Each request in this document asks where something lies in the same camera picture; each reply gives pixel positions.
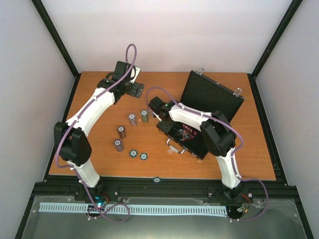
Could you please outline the triangular all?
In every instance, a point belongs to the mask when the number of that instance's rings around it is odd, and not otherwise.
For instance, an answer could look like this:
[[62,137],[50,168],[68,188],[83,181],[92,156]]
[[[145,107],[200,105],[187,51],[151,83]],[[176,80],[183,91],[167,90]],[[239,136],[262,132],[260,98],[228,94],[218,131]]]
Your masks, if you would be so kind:
[[196,138],[195,135],[190,134],[190,133],[187,132],[187,131],[183,131],[182,134],[181,134],[181,139],[180,139],[180,141],[185,142],[185,141],[188,141],[188,140],[193,140],[193,139],[195,139],[195,138]]

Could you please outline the black poker set case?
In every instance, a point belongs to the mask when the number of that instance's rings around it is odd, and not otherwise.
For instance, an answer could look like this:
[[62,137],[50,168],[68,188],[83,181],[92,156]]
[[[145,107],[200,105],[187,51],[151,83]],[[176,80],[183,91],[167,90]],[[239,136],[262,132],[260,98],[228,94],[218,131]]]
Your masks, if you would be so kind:
[[178,124],[188,133],[199,133],[201,147],[215,156],[233,156],[238,150],[235,140],[239,133],[231,121],[244,103],[242,89],[235,91],[200,74],[191,71],[180,101],[164,102],[153,98],[149,107],[171,131]]

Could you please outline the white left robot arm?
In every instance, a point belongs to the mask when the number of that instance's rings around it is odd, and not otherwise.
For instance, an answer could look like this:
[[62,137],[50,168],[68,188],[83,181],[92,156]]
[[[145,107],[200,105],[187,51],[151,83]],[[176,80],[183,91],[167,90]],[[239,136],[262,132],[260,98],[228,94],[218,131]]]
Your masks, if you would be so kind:
[[98,184],[99,174],[91,162],[92,147],[88,135],[94,124],[110,106],[127,94],[139,98],[144,85],[136,81],[140,68],[119,61],[114,72],[98,84],[93,95],[84,106],[66,122],[54,126],[55,157],[66,161],[66,167],[77,173],[82,184],[87,186],[86,194],[92,200],[103,197],[104,188]]

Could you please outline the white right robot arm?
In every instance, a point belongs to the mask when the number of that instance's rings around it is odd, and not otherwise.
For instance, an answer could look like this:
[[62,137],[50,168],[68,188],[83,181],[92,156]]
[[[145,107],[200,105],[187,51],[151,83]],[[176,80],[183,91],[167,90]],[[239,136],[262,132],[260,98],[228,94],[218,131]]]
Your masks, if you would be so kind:
[[163,102],[159,97],[148,107],[159,119],[157,128],[182,147],[177,153],[188,151],[198,159],[211,153],[217,159],[222,184],[229,189],[240,184],[234,155],[236,132],[222,112],[202,112],[182,103]]

